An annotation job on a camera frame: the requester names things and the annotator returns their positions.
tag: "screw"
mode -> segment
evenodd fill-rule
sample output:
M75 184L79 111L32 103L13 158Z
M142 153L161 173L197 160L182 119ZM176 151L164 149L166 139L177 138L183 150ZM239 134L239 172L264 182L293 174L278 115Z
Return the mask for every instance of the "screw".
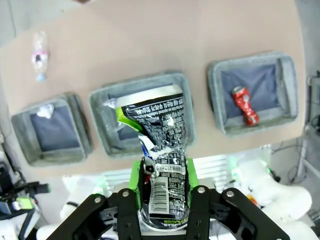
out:
M128 192L128 191L124 191L124 192L122 193L122 196L128 197L128 196L129 196L129 192Z
M100 197L96 197L96 198L94 199L94 202L95 202L96 204L100 203L100 201L101 201L101 198L100 198Z
M205 192L205 188L203 186L198 188L198 193L203 194Z
M234 196L234 192L233 191L227 191L226 192L226 196L229 197L229 198L232 198Z

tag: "plastic wrapper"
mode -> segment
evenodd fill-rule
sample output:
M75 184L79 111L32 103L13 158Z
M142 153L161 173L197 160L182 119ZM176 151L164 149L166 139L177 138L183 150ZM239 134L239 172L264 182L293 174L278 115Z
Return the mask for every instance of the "plastic wrapper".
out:
M105 115L108 114L108 110L116 109L116 102L117 102L116 98L111 98L97 107L97 111L98 111L98 113L100 113L101 119L105 119ZM116 122L116 125L112 124L111 121L104 122L105 130L108 133L109 132L118 132L126 126L125 124L123 124L121 122L118 122L118 121L115 121L115 122Z
M142 206L142 220L156 229L184 226L189 208L181 88L169 85L120 97L115 110L118 122L138 132L144 153L150 195Z
M55 107L53 104L47 104L39 107L36 115L41 118L50 119L52 114L54 114Z

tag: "plastic bottle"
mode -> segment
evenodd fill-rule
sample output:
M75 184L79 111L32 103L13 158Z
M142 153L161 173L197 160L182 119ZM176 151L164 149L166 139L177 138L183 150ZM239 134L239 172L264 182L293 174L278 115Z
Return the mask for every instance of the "plastic bottle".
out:
M32 54L32 63L36 73L36 80L44 82L48 68L48 37L44 31L34 34L33 37L34 52Z

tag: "bottle cap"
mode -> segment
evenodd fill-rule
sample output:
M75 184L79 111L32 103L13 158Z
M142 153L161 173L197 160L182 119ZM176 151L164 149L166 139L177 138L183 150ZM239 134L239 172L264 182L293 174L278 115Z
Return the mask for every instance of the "bottle cap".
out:
M44 82L46 80L46 75L44 75L43 73L40 73L36 76L36 80L38 82Z

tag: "can lid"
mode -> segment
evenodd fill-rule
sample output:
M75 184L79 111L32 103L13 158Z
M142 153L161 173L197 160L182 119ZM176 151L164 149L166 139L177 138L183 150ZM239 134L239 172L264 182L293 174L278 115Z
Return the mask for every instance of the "can lid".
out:
M236 86L236 87L232 90L232 94L240 93L240 92L243 91L244 89L245 89L244 86Z

